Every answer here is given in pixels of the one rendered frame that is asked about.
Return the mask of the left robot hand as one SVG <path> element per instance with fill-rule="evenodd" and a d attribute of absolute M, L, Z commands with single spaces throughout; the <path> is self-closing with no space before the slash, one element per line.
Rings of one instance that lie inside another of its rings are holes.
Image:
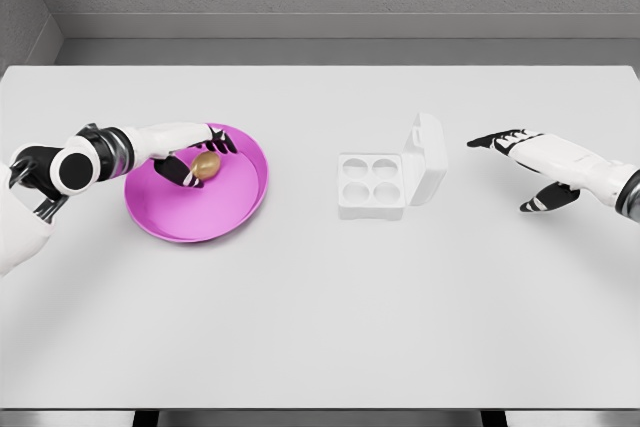
<path fill-rule="evenodd" d="M 154 159 L 155 172 L 180 187 L 202 188 L 203 181 L 175 156 L 177 151 L 195 146 L 222 154 L 237 153 L 231 137 L 224 130 L 206 123 L 158 124 L 149 128 L 149 134 L 154 139 L 151 158 Z"/>

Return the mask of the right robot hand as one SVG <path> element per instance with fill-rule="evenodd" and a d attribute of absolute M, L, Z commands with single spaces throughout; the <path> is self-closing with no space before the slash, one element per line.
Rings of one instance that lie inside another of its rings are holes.
<path fill-rule="evenodd" d="M 589 157 L 587 149 L 553 134 L 528 129 L 510 129 L 467 142 L 470 148 L 494 150 L 520 166 L 553 180 L 519 210 L 524 213 L 547 212 L 562 208 L 580 197 L 579 182 L 584 175 L 578 163 Z"/>

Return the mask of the brown egg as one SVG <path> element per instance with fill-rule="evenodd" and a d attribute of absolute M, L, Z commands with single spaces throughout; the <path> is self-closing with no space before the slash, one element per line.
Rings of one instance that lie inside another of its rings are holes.
<path fill-rule="evenodd" d="M 221 168 L 220 155 L 213 151 L 201 152 L 191 162 L 190 171 L 200 181 L 215 177 Z"/>

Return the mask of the white egg box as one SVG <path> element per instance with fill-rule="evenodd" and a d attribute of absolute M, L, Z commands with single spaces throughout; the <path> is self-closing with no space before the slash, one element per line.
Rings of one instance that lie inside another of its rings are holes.
<path fill-rule="evenodd" d="M 395 221 L 429 202 L 448 171 L 439 120 L 419 113 L 400 153 L 341 153 L 337 205 L 342 220 Z"/>

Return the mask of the pink round plate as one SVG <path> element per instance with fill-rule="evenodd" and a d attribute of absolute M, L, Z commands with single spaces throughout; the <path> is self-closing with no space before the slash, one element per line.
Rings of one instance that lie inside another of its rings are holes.
<path fill-rule="evenodd" d="M 179 187 L 161 177 L 151 160 L 124 181 L 124 200 L 138 226 L 157 238 L 208 241 L 227 234 L 251 217 L 265 197 L 269 168 L 263 150 L 247 133 L 213 123 L 238 149 L 223 154 L 221 168 L 202 188 Z"/>

